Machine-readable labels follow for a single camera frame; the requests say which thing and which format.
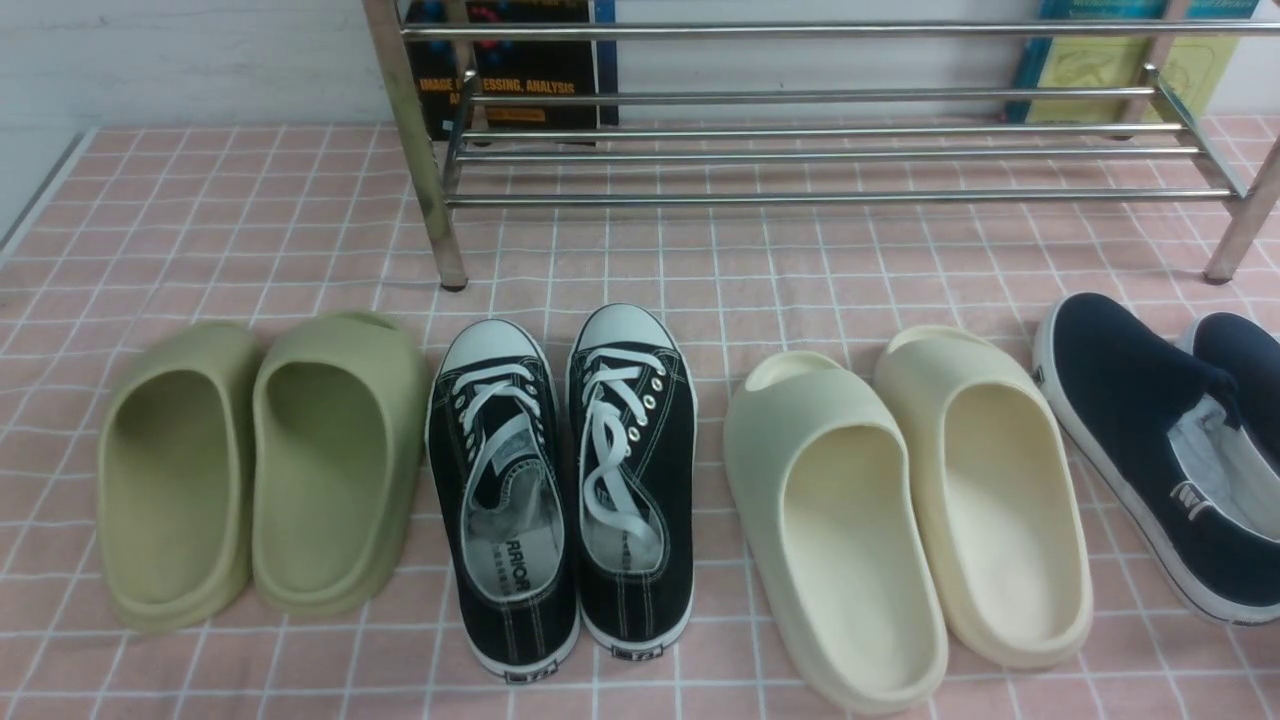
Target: shoelace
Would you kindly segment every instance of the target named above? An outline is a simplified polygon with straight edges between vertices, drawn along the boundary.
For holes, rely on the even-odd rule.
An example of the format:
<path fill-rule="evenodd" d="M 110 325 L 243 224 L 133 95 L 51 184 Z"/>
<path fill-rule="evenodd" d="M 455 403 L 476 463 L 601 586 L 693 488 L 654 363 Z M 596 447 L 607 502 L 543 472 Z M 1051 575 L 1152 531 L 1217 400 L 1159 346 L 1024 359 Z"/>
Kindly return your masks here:
<path fill-rule="evenodd" d="M 631 489 L 622 477 L 622 460 L 631 455 L 631 443 L 640 439 L 640 429 L 649 424 L 649 410 L 658 406 L 653 395 L 636 395 L 627 380 L 640 378 L 643 366 L 653 368 L 658 377 L 652 378 L 649 388 L 662 392 L 663 377 L 667 369 L 652 355 L 626 350 L 602 347 L 588 356 L 586 364 L 600 360 L 599 368 L 586 379 L 582 388 L 582 402 L 586 405 L 584 423 L 588 439 L 595 451 L 596 468 L 582 483 L 582 501 L 588 512 L 600 523 L 635 536 L 644 544 L 658 543 L 658 533 L 640 515 L 640 509 L 631 497 Z M 626 363 L 626 368 L 609 368 L 604 360 Z M 622 424 L 622 410 L 604 400 L 604 388 L 609 388 L 631 411 L 637 427 L 626 428 Z M 604 480 L 604 489 L 613 509 L 607 507 L 595 493 L 595 483 Z"/>
<path fill-rule="evenodd" d="M 493 400 L 494 397 L 515 398 L 520 404 L 524 413 L 531 416 L 531 421 L 527 427 L 530 429 L 535 429 L 538 439 L 541 441 L 543 411 L 538 407 L 538 401 L 534 400 L 534 395 L 536 395 L 538 391 L 532 384 L 521 388 L 509 379 L 500 379 L 489 384 L 477 384 L 492 378 L 507 378 L 509 375 L 517 375 L 530 383 L 532 383 L 534 379 L 534 374 L 530 373 L 524 365 L 500 365 L 497 368 L 486 368 L 484 370 L 466 373 L 460 375 L 453 383 L 453 407 L 458 410 L 461 410 L 463 404 L 466 404 L 463 391 L 467 386 L 476 384 L 475 397 L 466 405 L 466 410 L 462 411 L 462 432 L 467 436 L 467 461 L 471 462 L 471 474 L 467 477 L 468 501 L 471 500 L 470 495 L 475 491 L 476 483 L 480 479 L 480 474 L 484 473 L 485 466 L 490 460 L 493 460 L 494 454 L 502 447 L 503 442 L 518 432 L 525 432 L 525 428 L 521 427 L 520 423 L 507 423 L 499 428 L 493 437 L 483 441 L 480 447 L 476 447 L 475 421 L 485 402 Z"/>

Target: pink tiled floor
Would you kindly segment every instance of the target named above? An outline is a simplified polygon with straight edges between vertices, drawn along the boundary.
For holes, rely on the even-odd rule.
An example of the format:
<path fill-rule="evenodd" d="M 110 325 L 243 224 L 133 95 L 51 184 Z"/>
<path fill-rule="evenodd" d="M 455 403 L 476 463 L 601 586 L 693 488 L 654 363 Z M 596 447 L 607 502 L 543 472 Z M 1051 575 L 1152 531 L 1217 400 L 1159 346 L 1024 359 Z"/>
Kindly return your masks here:
<path fill-rule="evenodd" d="M 1256 168 L 1280 118 L 1211 123 Z M 526 187 L 506 170 L 463 190 Z M 598 190 L 544 169 L 562 191 Z M 614 191 L 1193 184 L 1181 165 L 876 165 L 614 170 Z M 0 269 L 0 708 L 9 719 L 842 716 L 795 676 L 719 462 L 735 380 L 782 348 L 868 372 L 899 328 L 966 327 L 1019 357 L 1047 305 L 1098 290 L 1161 333 L 1236 310 L 1280 331 L 1280 223 L 1238 279 L 1198 272 L 1226 214 L 1196 206 L 899 206 L 813 211 L 520 211 L 458 217 L 471 287 L 436 291 L 389 128 L 110 131 L 92 138 Z M 586 637 L 549 682 L 509 691 L 466 648 L 435 492 L 422 478 L 390 585 L 357 612 L 288 620 L 252 592 L 206 625 L 123 633 L 93 547 L 93 448 L 111 375 L 196 318 L 270 340 L 316 313 L 398 316 L 438 360 L 466 324 L 513 319 L 562 366 L 588 311 L 663 314 L 700 378 L 692 624 L 659 661 Z M 910 717 L 1204 717 L 1280 714 L 1280 630 L 1188 615 L 1114 497 L 1074 469 L 1097 588 L 1079 660 L 1011 674 L 954 643 L 947 682 Z"/>

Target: shoe rack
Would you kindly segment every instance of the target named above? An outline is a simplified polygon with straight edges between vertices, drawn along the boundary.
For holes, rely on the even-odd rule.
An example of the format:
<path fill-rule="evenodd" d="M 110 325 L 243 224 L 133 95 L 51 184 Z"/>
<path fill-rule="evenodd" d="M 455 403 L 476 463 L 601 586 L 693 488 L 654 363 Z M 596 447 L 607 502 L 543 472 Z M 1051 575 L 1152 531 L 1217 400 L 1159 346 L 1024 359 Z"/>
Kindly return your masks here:
<path fill-rule="evenodd" d="M 1161 74 L 1174 40 L 1180 36 L 1267 36 L 1280 38 L 1280 23 L 1253 20 L 1188 20 L 1190 0 L 1170 0 L 1160 20 L 1055 20 L 1027 23 L 622 23 L 622 24 L 471 24 L 465 0 L 447 0 L 447 22 L 439 24 L 403 24 L 396 0 L 362 0 L 369 17 L 374 49 L 381 68 L 387 95 L 399 129 L 404 155 L 426 234 L 440 273 L 444 290 L 461 291 L 467 284 L 466 268 L 454 233 L 449 210 L 454 208 L 672 208 L 672 206 L 817 206 L 817 205 L 881 205 L 934 202 L 1220 202 L 1231 215 L 1208 266 L 1204 279 L 1220 284 L 1235 274 L 1244 254 L 1253 245 L 1267 215 L 1280 200 L 1280 138 L 1272 146 L 1252 184 L 1240 181 L 1204 136 L 1197 119 Z M 471 44 L 485 40 L 504 41 L 627 41 L 663 40 L 672 42 L 707 40 L 860 40 L 860 38 L 984 38 L 984 37 L 1146 37 L 1149 38 L 1146 61 L 1130 87 L 1102 88 L 902 88 L 902 90 L 836 90 L 788 92 L 620 92 L 593 96 L 521 96 L 481 92 L 475 72 Z M 453 44 L 462 88 L 454 132 L 448 142 L 444 161 L 438 163 L 426 131 L 426 118 L 419 101 L 413 73 L 410 69 L 406 44 L 444 40 Z M 847 128 L 600 128 L 590 131 L 489 129 L 484 110 L 489 106 L 520 105 L 719 105 L 719 104 L 823 104 L 823 102 L 915 102 L 945 100 L 1124 100 L 1125 109 L 1115 123 L 1066 124 L 937 124 L 928 127 L 847 127 Z M 1161 122 L 1143 122 L 1148 108 L 1155 108 Z M 1101 137 L 1103 143 L 1080 142 L 1075 146 L 1000 145 L 983 142 L 991 137 Z M 1176 145 L 1153 146 L 1134 142 L 1135 137 L 1172 137 Z M 972 146 L 884 149 L 850 147 L 838 151 L 654 151 L 613 152 L 599 150 L 554 151 L 556 143 L 609 141 L 727 141 L 727 140 L 801 140 L 801 138 L 869 140 L 886 137 L 965 137 Z M 538 150 L 486 150 L 490 143 L 547 143 Z M 649 195 L 475 195 L 460 193 L 458 181 L 468 165 L 500 164 L 520 172 L 539 165 L 588 165 L 599 168 L 602 178 L 609 165 L 648 164 L 763 164 L 763 163 L 964 163 L 973 160 L 1055 160 L 1088 159 L 1170 160 L 1194 164 L 1207 187 L 1085 187 L 1085 188 L 1012 188 L 1012 190 L 928 190 L 896 192 L 820 192 L 820 193 L 649 193 Z"/>

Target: metal bar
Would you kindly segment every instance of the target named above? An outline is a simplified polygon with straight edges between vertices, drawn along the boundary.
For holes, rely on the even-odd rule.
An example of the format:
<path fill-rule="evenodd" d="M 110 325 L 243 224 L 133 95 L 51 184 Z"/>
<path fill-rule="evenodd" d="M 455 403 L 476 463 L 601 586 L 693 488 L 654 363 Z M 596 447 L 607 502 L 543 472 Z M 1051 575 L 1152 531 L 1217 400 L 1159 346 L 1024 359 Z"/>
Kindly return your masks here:
<path fill-rule="evenodd" d="M 925 150 L 851 150 L 818 152 L 474 152 L 458 154 L 465 164 L 608 165 L 621 163 L 928 163 L 934 160 L 1167 160 L 1194 158 L 1198 147 L 931 147 Z"/>
<path fill-rule="evenodd" d="M 1160 37 L 1280 35 L 1280 22 L 1060 20 L 1034 23 L 486 23 L 411 24 L 408 42 L 431 40 L 855 40 L 897 37 Z"/>
<path fill-rule="evenodd" d="M 1192 159 L 1196 169 L 1204 176 L 1204 182 L 1212 187 L 1225 187 L 1235 193 L 1236 199 L 1244 197 L 1248 190 L 1244 183 L 1235 177 L 1231 172 L 1230 165 L 1226 160 L 1219 155 L 1217 149 L 1212 142 L 1204 136 L 1204 131 L 1201 129 L 1199 123 L 1192 111 L 1187 109 L 1183 104 L 1181 97 L 1178 92 L 1165 81 L 1165 77 L 1156 69 L 1155 65 L 1147 65 L 1144 68 L 1146 73 L 1151 76 L 1152 83 L 1158 91 L 1155 100 L 1152 100 L 1152 106 L 1160 113 L 1160 117 L 1181 124 L 1185 129 L 1178 133 L 1178 141 L 1184 146 L 1197 147 L 1201 154 Z"/>
<path fill-rule="evenodd" d="M 1179 202 L 1222 201 L 1219 188 L 1043 188 L 851 192 L 837 195 L 454 195 L 452 208 L 673 208 L 781 205 L 884 205 L 925 202 Z"/>
<path fill-rule="evenodd" d="M 1181 20 L 1187 18 L 1187 10 L 1192 6 L 1192 0 L 1166 0 L 1165 13 L 1162 19 L 1165 20 Z M 1160 37 L 1152 37 L 1147 44 L 1147 59 L 1143 61 L 1142 68 L 1138 69 L 1138 82 L 1146 85 L 1144 81 L 1148 79 L 1148 73 L 1146 67 L 1151 65 L 1156 69 L 1165 67 L 1165 61 L 1169 60 L 1169 51 L 1174 49 L 1174 41 L 1178 40 L 1172 35 L 1161 35 Z M 1147 114 L 1147 104 L 1142 100 L 1128 100 L 1124 104 L 1124 111 L 1120 113 L 1120 122 L 1137 123 L 1142 120 L 1142 117 Z"/>
<path fill-rule="evenodd" d="M 462 87 L 458 88 L 458 111 L 453 114 L 453 127 L 449 129 L 449 149 L 444 154 L 444 191 L 457 192 L 458 182 L 462 179 L 462 168 L 458 167 L 458 152 L 465 143 L 467 132 L 467 114 L 471 110 L 471 96 L 480 87 L 480 74 L 470 70 L 462 78 Z"/>
<path fill-rule="evenodd" d="M 1108 135 L 1160 135 L 1183 129 L 1179 123 L 1087 124 L 1060 126 L 984 124 L 984 126 L 905 126 L 867 128 L 690 128 L 690 129 L 585 129 L 585 131 L 529 131 L 529 129 L 468 129 L 467 142 L 609 142 L 639 140 L 800 140 L 800 138 L 852 138 L 852 137 L 952 137 L 998 135 L 1014 136 L 1108 136 Z"/>
<path fill-rule="evenodd" d="M 467 0 L 445 0 L 444 18 L 457 26 L 468 24 L 471 22 L 471 17 L 467 15 Z M 471 42 L 465 40 L 453 41 L 453 67 L 458 73 L 458 91 L 461 92 L 462 85 L 467 79 L 467 73 L 475 73 L 479 70 L 479 65 L 476 65 L 476 49 Z M 489 115 L 484 108 L 476 108 L 474 110 L 471 115 L 471 127 L 476 129 L 489 128 Z"/>
<path fill-rule="evenodd" d="M 1244 255 L 1253 246 L 1267 217 L 1280 201 L 1280 138 L 1271 146 L 1271 152 L 1262 161 L 1258 176 L 1253 178 L 1253 187 L 1244 199 L 1233 202 L 1231 224 L 1228 225 L 1222 240 L 1213 250 L 1208 266 L 1204 268 L 1204 279 L 1212 284 L 1222 284 L 1235 275 L 1236 268 L 1244 260 Z"/>
<path fill-rule="evenodd" d="M 938 100 L 1119 100 L 1151 97 L 1151 87 L 957 87 L 790 92 L 609 92 L 603 95 L 477 95 L 476 105 L 764 105 L 922 102 Z"/>
<path fill-rule="evenodd" d="M 426 237 L 431 242 L 431 256 L 440 273 L 444 290 L 458 291 L 467 286 L 467 273 L 462 264 L 458 240 L 449 222 L 444 186 L 431 150 L 431 137 L 426 131 L 426 115 L 417 95 L 408 53 L 401 40 L 399 12 L 396 0 L 364 0 L 369 32 L 374 38 L 374 51 L 383 72 L 383 85 L 392 104 L 396 127 L 399 131 L 413 192 L 426 220 Z"/>

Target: book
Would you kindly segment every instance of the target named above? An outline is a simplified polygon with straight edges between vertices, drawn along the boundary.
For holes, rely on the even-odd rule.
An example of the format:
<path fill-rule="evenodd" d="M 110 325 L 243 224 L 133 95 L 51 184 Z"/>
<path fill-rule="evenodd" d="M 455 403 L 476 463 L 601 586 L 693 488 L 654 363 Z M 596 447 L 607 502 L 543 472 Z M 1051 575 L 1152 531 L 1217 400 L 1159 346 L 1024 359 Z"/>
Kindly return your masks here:
<path fill-rule="evenodd" d="M 468 1 L 467 18 L 483 23 L 613 22 L 613 0 Z M 445 22 L 444 3 L 413 0 L 406 23 Z M 590 41 L 480 41 L 472 44 L 484 92 L 500 95 L 594 95 L 617 91 L 613 44 Z M 453 45 L 443 40 L 408 45 L 410 65 L 433 140 L 449 138 L 460 101 Z M 591 129 L 617 124 L 617 108 L 590 105 L 488 105 L 494 128 Z"/>
<path fill-rule="evenodd" d="M 1226 20 L 1253 17 L 1258 0 L 1192 0 L 1188 19 Z M 1158 19 L 1165 0 L 1042 0 L 1043 19 Z M 1235 37 L 1180 37 L 1161 74 L 1196 115 L 1213 97 L 1235 53 Z M 1144 37 L 1033 37 L 1014 74 L 1014 87 L 1128 87 L 1146 58 Z M 1119 119 L 1124 101 L 1037 100 L 1010 102 L 1011 123 L 1106 123 Z M 1147 120 L 1158 117 L 1148 110 Z"/>

